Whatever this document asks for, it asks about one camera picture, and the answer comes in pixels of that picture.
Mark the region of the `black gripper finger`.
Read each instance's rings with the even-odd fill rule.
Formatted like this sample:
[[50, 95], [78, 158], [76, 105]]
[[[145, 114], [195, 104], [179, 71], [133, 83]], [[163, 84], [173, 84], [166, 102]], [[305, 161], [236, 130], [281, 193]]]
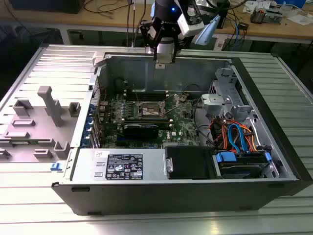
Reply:
[[163, 27], [154, 22], [144, 22], [140, 25], [141, 36], [145, 47], [153, 52], [153, 59], [157, 60], [157, 47], [163, 36]]
[[179, 38], [180, 34], [172, 38], [172, 63], [175, 62], [177, 54], [182, 50], [182, 40]]

